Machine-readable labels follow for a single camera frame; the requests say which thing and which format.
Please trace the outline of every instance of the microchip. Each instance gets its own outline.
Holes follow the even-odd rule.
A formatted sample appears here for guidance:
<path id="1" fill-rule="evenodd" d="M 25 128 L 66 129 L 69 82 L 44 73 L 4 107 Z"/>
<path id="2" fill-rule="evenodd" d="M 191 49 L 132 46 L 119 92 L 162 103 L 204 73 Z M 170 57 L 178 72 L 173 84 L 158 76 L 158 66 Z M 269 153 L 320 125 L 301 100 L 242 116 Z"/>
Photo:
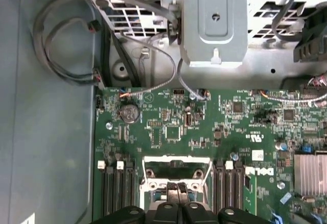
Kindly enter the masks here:
<path id="1" fill-rule="evenodd" d="M 185 91 L 183 89 L 174 89 L 173 94 L 174 95 L 184 95 Z"/>
<path id="2" fill-rule="evenodd" d="M 203 119 L 203 113 L 196 113 L 196 114 L 194 115 L 194 119 L 195 119 L 196 121 L 202 120 L 202 119 Z"/>
<path id="3" fill-rule="evenodd" d="M 214 132 L 214 137 L 216 139 L 220 139 L 220 138 L 222 138 L 222 136 L 223 136 L 223 133 L 221 131 L 215 131 Z"/>
<path id="4" fill-rule="evenodd" d="M 166 127 L 166 140 L 180 140 L 180 127 Z"/>
<path id="5" fill-rule="evenodd" d="M 247 189 L 250 189 L 250 180 L 251 178 L 248 177 L 248 176 L 245 176 L 245 179 L 244 179 L 244 185 Z"/>
<path id="6" fill-rule="evenodd" d="M 243 113 L 243 102 L 233 102 L 233 113 Z"/>
<path id="7" fill-rule="evenodd" d="M 278 157 L 280 159 L 287 159 L 290 157 L 290 154 L 288 151 L 278 151 Z"/>
<path id="8" fill-rule="evenodd" d="M 294 110 L 293 109 L 285 109 L 284 110 L 284 120 L 285 121 L 293 121 L 294 120 Z"/>
<path id="9" fill-rule="evenodd" d="M 220 146 L 220 144 L 221 144 L 221 140 L 220 139 L 215 140 L 215 146 Z"/>

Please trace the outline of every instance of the heatsink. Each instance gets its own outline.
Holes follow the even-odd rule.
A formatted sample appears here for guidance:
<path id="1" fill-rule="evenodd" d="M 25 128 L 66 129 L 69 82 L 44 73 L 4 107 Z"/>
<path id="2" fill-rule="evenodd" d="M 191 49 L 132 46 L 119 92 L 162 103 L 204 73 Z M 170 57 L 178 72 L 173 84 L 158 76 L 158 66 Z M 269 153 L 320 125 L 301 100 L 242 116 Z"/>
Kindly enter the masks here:
<path id="1" fill-rule="evenodd" d="M 327 155 L 294 156 L 294 190 L 302 196 L 327 194 Z"/>

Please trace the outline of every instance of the cable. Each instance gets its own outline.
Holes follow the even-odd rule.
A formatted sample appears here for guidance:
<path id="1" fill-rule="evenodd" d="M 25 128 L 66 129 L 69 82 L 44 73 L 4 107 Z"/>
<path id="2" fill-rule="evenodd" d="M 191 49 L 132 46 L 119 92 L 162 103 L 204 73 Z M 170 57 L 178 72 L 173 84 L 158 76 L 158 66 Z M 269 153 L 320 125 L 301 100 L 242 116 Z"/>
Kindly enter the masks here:
<path id="1" fill-rule="evenodd" d="M 286 13 L 289 11 L 291 8 L 292 4 L 294 3 L 295 0 L 289 0 L 288 3 L 281 9 L 281 11 L 278 12 L 278 14 L 274 17 L 272 20 L 271 24 L 271 29 L 274 32 L 275 36 L 283 41 L 287 42 L 299 42 L 302 38 L 302 33 L 296 34 L 296 35 L 281 35 L 277 32 L 277 27 L 281 20 L 284 18 Z"/>
<path id="2" fill-rule="evenodd" d="M 265 97 L 266 99 L 268 99 L 268 100 L 278 101 L 278 102 L 289 102 L 289 103 L 313 103 L 313 102 L 320 101 L 320 100 L 327 97 L 327 93 L 326 93 L 325 95 L 322 95 L 322 96 L 317 97 L 317 98 L 292 100 L 292 99 L 284 99 L 284 98 L 277 98 L 277 97 L 268 96 L 263 91 L 261 91 L 261 95 L 263 97 Z"/>
<path id="3" fill-rule="evenodd" d="M 170 82 L 173 81 L 173 79 L 174 79 L 175 76 L 176 76 L 176 65 L 175 65 L 174 59 L 173 59 L 173 58 L 172 58 L 172 57 L 171 57 L 167 52 L 164 52 L 163 50 L 161 50 L 161 49 L 159 49 L 159 48 L 157 48 L 157 47 L 154 47 L 154 46 L 152 46 L 152 45 L 150 45 L 150 44 L 148 44 L 148 43 L 144 43 L 144 42 L 139 41 L 139 40 L 137 40 L 137 39 L 133 39 L 133 38 L 131 38 L 131 37 L 128 37 L 128 36 L 124 35 L 123 32 L 121 32 L 121 37 L 122 37 L 122 38 L 125 38 L 125 39 L 127 39 L 127 40 L 134 41 L 134 42 L 136 42 L 136 43 L 139 43 L 139 44 L 141 44 L 141 45 L 143 45 L 143 46 L 145 46 L 145 47 L 147 47 L 147 48 L 149 48 L 149 49 L 152 49 L 152 50 L 154 50 L 154 51 L 159 51 L 159 52 L 165 54 L 165 55 L 169 58 L 169 60 L 171 61 L 171 63 L 172 63 L 173 73 L 172 73 L 171 77 L 170 77 L 167 81 L 162 82 L 161 84 L 158 84 L 158 85 L 156 85 L 156 86 L 154 86 L 154 87 L 151 87 L 151 88 L 148 88 L 148 89 L 145 89 L 145 90 L 141 90 L 141 91 L 128 92 L 128 93 L 125 93 L 125 94 L 120 95 L 120 97 L 131 96 L 131 95 L 139 95 L 139 94 L 143 94 L 143 93 L 146 93 L 146 92 L 150 92 L 150 91 L 152 91 L 152 90 L 155 90 L 155 89 L 161 88 L 161 87 L 163 87 L 163 86 L 165 86 L 165 85 L 167 85 L 167 84 L 169 84 Z"/>
<path id="4" fill-rule="evenodd" d="M 121 42 L 119 41 L 117 36 L 114 34 L 113 30 L 111 30 L 110 28 L 108 28 L 108 29 L 109 29 L 109 32 L 112 37 L 112 43 L 113 43 L 114 47 L 116 48 L 116 51 L 119 55 L 120 60 L 122 61 L 123 65 L 126 68 L 126 71 L 127 71 L 127 74 L 128 74 L 128 77 L 129 77 L 132 87 L 142 86 L 141 81 L 138 76 L 138 73 L 137 73 L 137 69 L 136 69 L 132 59 L 127 54 L 126 50 L 123 48 L 123 45 L 121 44 Z"/>
<path id="5" fill-rule="evenodd" d="M 64 30 L 65 28 L 67 28 L 68 26 L 77 23 L 77 22 L 81 22 L 83 24 L 83 26 L 88 30 L 88 25 L 87 22 L 80 17 L 72 17 L 69 18 L 67 20 L 61 21 L 60 23 L 58 23 L 49 33 L 48 37 L 45 40 L 45 44 L 44 44 L 44 49 L 47 55 L 47 61 L 45 62 L 45 65 L 52 71 L 54 71 L 56 74 L 60 74 L 59 76 L 61 78 L 64 78 L 65 81 L 67 81 L 67 79 L 73 80 L 73 81 L 82 81 L 83 84 L 87 83 L 94 83 L 93 81 L 93 73 L 86 73 L 86 74 L 74 74 L 71 73 L 69 71 L 67 71 L 66 69 L 64 69 L 61 65 L 59 65 L 58 63 L 52 61 L 51 56 L 50 56 L 50 48 L 51 48 L 51 44 L 52 41 L 55 39 L 55 37 L 58 35 L 59 32 L 61 32 L 62 30 Z"/>
<path id="6" fill-rule="evenodd" d="M 167 33 L 158 33 L 156 35 L 153 35 L 148 39 L 147 44 L 152 45 L 152 43 L 154 41 L 156 41 L 158 39 L 163 39 L 166 35 L 167 35 Z M 139 71 L 139 79 L 141 81 L 141 84 L 143 86 L 146 86 L 144 59 L 145 59 L 145 55 L 141 54 L 139 59 L 138 59 L 138 71 Z"/>
<path id="7" fill-rule="evenodd" d="M 65 73 L 58 72 L 49 64 L 50 60 L 43 46 L 42 36 L 44 31 L 44 21 L 48 16 L 48 14 L 51 11 L 58 8 L 59 6 L 64 5 L 70 1 L 72 0 L 51 0 L 39 11 L 33 25 L 33 45 L 38 60 L 41 63 L 45 64 L 48 68 L 50 68 L 54 73 L 56 73 L 60 77 L 64 77 Z M 178 23 L 177 18 L 172 12 L 170 12 L 166 8 L 163 8 L 157 4 L 148 2 L 146 0 L 121 0 L 121 1 L 124 1 L 127 4 L 138 5 L 141 8 L 145 8 L 148 11 L 154 12 L 156 15 L 163 16 L 164 18 L 166 18 L 168 21 L 172 23 L 173 28 L 177 28 L 177 23 Z"/>
<path id="8" fill-rule="evenodd" d="M 177 65 L 177 76 L 178 76 L 178 80 L 181 83 L 181 85 L 191 94 L 194 95 L 194 97 L 196 97 L 199 100 L 205 100 L 204 97 L 200 96 L 198 93 L 196 93 L 195 91 L 193 91 L 183 80 L 182 75 L 181 75 L 181 69 L 182 69 L 182 64 L 183 64 L 183 59 L 180 59 Z"/>

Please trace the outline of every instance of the black ram slot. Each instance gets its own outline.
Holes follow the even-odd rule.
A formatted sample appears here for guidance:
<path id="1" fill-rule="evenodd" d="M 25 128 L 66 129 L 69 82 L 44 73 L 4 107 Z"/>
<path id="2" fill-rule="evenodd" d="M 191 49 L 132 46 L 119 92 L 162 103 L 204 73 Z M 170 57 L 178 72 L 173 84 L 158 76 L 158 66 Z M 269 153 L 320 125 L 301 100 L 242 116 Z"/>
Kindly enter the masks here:
<path id="1" fill-rule="evenodd" d="M 226 207 L 226 171 L 223 162 L 217 162 L 214 174 L 214 213 Z"/>
<path id="2" fill-rule="evenodd" d="M 226 207 L 235 206 L 235 170 L 226 171 Z"/>
<path id="3" fill-rule="evenodd" d="M 111 194 L 113 195 L 114 209 L 113 212 L 122 208 L 122 180 L 123 180 L 123 171 L 115 170 L 114 174 L 114 186 Z"/>
<path id="4" fill-rule="evenodd" d="M 135 171 L 133 166 L 124 170 L 109 169 L 103 174 L 102 215 L 134 205 Z"/>
<path id="5" fill-rule="evenodd" d="M 125 197 L 123 198 L 123 205 L 134 205 L 134 188 L 135 188 L 135 174 L 133 169 L 126 170 L 126 184 Z"/>
<path id="6" fill-rule="evenodd" d="M 235 208 L 243 209 L 244 168 L 241 162 L 235 163 Z"/>

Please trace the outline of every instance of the screw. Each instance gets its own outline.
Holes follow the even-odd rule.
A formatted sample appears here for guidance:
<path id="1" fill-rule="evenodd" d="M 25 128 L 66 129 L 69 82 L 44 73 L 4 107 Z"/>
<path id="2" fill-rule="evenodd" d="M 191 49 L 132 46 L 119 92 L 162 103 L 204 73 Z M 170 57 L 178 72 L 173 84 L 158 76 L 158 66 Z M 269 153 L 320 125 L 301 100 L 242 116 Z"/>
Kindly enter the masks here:
<path id="1" fill-rule="evenodd" d="M 112 125 L 111 122 L 106 123 L 106 129 L 107 130 L 112 130 L 112 128 L 113 128 L 113 125 Z"/>
<path id="2" fill-rule="evenodd" d="M 238 161 L 239 156 L 236 153 L 230 153 L 230 158 L 233 159 L 234 161 Z"/>
<path id="3" fill-rule="evenodd" d="M 227 210 L 225 210 L 225 213 L 226 213 L 227 215 L 234 215 L 234 211 L 231 210 L 231 209 L 227 209 Z"/>
<path id="4" fill-rule="evenodd" d="M 190 203 L 190 207 L 191 207 L 192 209 L 197 209 L 199 206 L 198 206 L 198 204 L 196 204 L 196 203 Z"/>
<path id="5" fill-rule="evenodd" d="M 278 188 L 278 189 L 282 190 L 282 189 L 284 189 L 285 187 L 286 187 L 286 185 L 285 185 L 284 182 L 278 182 L 278 183 L 277 183 L 277 188 Z"/>
<path id="6" fill-rule="evenodd" d="M 189 94 L 189 98 L 190 98 L 191 100 L 195 100 L 196 96 L 195 96 L 193 93 L 190 93 L 190 94 Z"/>
<path id="7" fill-rule="evenodd" d="M 197 190 L 197 189 L 199 188 L 199 184 L 197 184 L 197 183 L 193 183 L 193 184 L 192 184 L 192 188 L 193 188 L 194 190 Z"/>

